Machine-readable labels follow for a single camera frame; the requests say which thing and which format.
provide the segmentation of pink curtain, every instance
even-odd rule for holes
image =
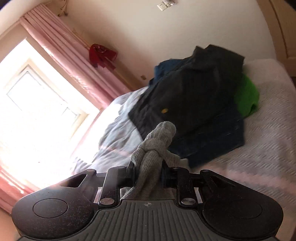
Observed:
[[[38,189],[25,181],[16,180],[0,166],[0,208],[6,212],[11,213],[18,200]]]
[[[95,69],[89,63],[89,51],[84,42],[45,5],[27,12],[20,23],[97,102],[93,103],[95,106],[106,107],[116,97],[131,91],[107,68]]]

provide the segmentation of wall switch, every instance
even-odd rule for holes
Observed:
[[[166,8],[168,8],[168,7],[165,5],[164,2],[159,3],[157,6],[158,6],[158,8],[159,8],[161,11],[165,10]]]
[[[163,3],[164,3],[167,7],[170,7],[170,6],[173,6],[175,2],[174,2],[173,0],[163,0]]]

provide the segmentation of bed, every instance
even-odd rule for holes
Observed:
[[[260,92],[259,110],[245,119],[245,145],[191,172],[210,169],[274,198],[284,210],[277,237],[290,240],[296,225],[296,89],[276,60],[250,61],[243,69]],[[146,88],[118,97],[101,114],[72,163],[73,173],[128,165],[142,142],[128,112]]]

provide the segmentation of gold button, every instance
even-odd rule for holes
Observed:
[[[161,113],[166,113],[166,112],[168,112],[168,109],[167,108],[164,108],[162,111],[161,111]]]

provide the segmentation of metal rivet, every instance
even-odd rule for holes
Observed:
[[[113,204],[114,202],[115,202],[115,201],[114,201],[113,198],[108,198],[108,197],[103,198],[103,199],[100,200],[100,204],[102,204],[102,205],[111,205],[111,204]]]
[[[193,205],[196,203],[196,201],[193,198],[187,197],[183,198],[181,203],[183,203],[184,205]]]

